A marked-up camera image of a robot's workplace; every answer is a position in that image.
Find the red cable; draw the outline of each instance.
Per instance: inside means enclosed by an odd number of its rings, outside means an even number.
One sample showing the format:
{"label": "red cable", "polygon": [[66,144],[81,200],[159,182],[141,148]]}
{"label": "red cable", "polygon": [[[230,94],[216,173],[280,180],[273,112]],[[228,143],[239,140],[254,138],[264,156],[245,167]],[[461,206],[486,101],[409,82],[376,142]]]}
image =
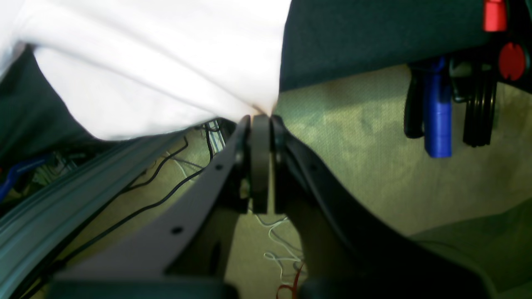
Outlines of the red cable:
{"label": "red cable", "polygon": [[280,285],[278,288],[277,288],[277,293],[275,294],[275,298],[276,299],[279,299],[279,291],[284,289],[284,288],[287,288],[289,289],[291,292],[292,292],[292,299],[297,299],[297,282],[299,281],[299,276],[301,274],[301,271],[303,270],[303,265],[305,265],[305,262],[303,262],[301,264],[301,267],[299,268],[299,270],[297,271],[297,274],[296,274],[296,278],[294,279],[294,284],[292,286],[289,286],[289,285]]}

